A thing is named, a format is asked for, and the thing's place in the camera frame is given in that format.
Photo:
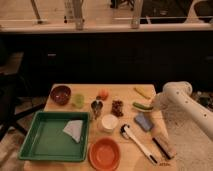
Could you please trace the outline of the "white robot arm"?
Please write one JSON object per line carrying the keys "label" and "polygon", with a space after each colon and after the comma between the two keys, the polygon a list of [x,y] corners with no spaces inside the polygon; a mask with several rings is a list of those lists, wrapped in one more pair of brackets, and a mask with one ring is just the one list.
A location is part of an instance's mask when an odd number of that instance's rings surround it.
{"label": "white robot arm", "polygon": [[155,110],[163,110],[170,103],[177,105],[213,141],[213,112],[193,100],[192,91],[192,85],[187,81],[167,82],[154,96],[152,106]]}

